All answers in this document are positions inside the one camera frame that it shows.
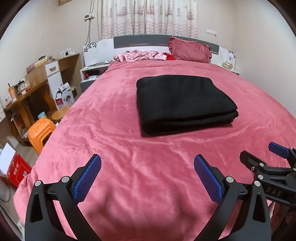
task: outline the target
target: textured blue pad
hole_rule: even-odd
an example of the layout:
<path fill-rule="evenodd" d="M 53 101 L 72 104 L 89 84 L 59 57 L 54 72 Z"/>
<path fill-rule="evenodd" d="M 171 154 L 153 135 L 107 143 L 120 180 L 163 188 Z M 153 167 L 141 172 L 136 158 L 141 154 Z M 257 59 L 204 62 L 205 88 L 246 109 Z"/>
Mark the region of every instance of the textured blue pad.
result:
<path fill-rule="evenodd" d="M 207 190 L 211 200 L 218 203 L 218 205 L 221 205 L 223 201 L 222 187 L 199 156 L 194 158 L 194 169 L 201 179 L 202 184 Z"/>
<path fill-rule="evenodd" d="M 95 156 L 85 172 L 81 175 L 73 188 L 73 200 L 78 204 L 85 200 L 89 190 L 91 189 L 96 176 L 101 170 L 102 161 L 100 156 Z"/>
<path fill-rule="evenodd" d="M 285 148 L 283 146 L 280 146 L 274 142 L 269 143 L 268 149 L 273 152 L 274 154 L 277 154 L 278 156 L 282 158 L 289 158 L 290 157 L 290 152 L 288 148 Z"/>

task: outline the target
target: pink bedspread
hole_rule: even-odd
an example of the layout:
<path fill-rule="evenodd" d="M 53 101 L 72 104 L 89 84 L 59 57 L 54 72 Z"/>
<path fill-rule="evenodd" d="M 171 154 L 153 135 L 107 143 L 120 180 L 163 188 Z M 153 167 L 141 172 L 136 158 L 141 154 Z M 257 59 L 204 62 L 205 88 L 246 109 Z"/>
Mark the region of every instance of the pink bedspread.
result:
<path fill-rule="evenodd" d="M 166 60 L 167 56 L 158 53 L 155 50 L 140 51 L 136 50 L 127 50 L 124 53 L 114 56 L 114 60 L 119 62 L 135 62 L 139 60 Z"/>
<path fill-rule="evenodd" d="M 215 128 L 141 136 L 136 82 L 162 74 L 211 78 L 235 101 L 239 117 Z M 240 163 L 240 152 L 247 150 L 271 166 L 287 166 L 268 151 L 268 143 L 295 146 L 295 127 L 295 118 L 275 99 L 216 65 L 181 60 L 114 62 L 52 134 L 32 173 L 17 189 L 15 207 L 24 221 L 36 180 L 57 182 L 97 153 L 102 169 L 78 206 L 103 241 L 194 240 L 217 207 L 194 170 L 194 157 L 201 153 L 224 175 L 251 183 L 252 172 Z M 73 236 L 60 206 L 56 207 L 66 233 Z"/>

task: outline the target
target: metal bolt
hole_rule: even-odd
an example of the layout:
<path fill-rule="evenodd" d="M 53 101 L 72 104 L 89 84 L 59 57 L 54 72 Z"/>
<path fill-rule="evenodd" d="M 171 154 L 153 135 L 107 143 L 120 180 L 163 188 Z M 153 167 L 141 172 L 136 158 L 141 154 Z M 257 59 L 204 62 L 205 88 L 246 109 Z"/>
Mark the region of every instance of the metal bolt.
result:
<path fill-rule="evenodd" d="M 66 183 L 66 182 L 68 182 L 69 180 L 70 180 L 70 177 L 68 177 L 68 176 L 65 176 L 65 177 L 62 178 L 62 182 L 63 182 L 63 183 Z"/>
<path fill-rule="evenodd" d="M 35 186 L 36 186 L 36 187 L 38 187 L 38 186 L 40 186 L 40 185 L 41 185 L 41 181 L 40 181 L 40 180 L 38 180 L 38 181 L 35 182 Z"/>
<path fill-rule="evenodd" d="M 234 179 L 233 179 L 233 177 L 226 177 L 226 181 L 229 183 L 233 183 Z"/>
<path fill-rule="evenodd" d="M 261 183 L 259 181 L 254 181 L 255 186 L 260 187 Z"/>

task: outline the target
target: folded black cloth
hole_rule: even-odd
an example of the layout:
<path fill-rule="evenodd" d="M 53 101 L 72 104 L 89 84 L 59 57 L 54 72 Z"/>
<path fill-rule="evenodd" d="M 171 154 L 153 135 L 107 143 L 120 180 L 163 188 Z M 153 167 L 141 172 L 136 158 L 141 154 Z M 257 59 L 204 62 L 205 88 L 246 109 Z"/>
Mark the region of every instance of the folded black cloth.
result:
<path fill-rule="evenodd" d="M 231 123 L 237 106 L 209 78 L 160 75 L 137 81 L 142 130 L 165 135 Z"/>

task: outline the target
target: pillow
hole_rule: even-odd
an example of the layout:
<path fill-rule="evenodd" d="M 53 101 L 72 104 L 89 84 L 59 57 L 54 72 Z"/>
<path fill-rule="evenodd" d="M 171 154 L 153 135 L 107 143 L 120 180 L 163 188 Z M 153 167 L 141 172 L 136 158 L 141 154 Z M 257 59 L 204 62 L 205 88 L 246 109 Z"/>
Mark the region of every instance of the pillow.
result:
<path fill-rule="evenodd" d="M 176 37 L 170 37 L 168 48 L 175 59 L 179 60 L 209 64 L 212 58 L 210 46 L 196 41 L 186 41 Z"/>

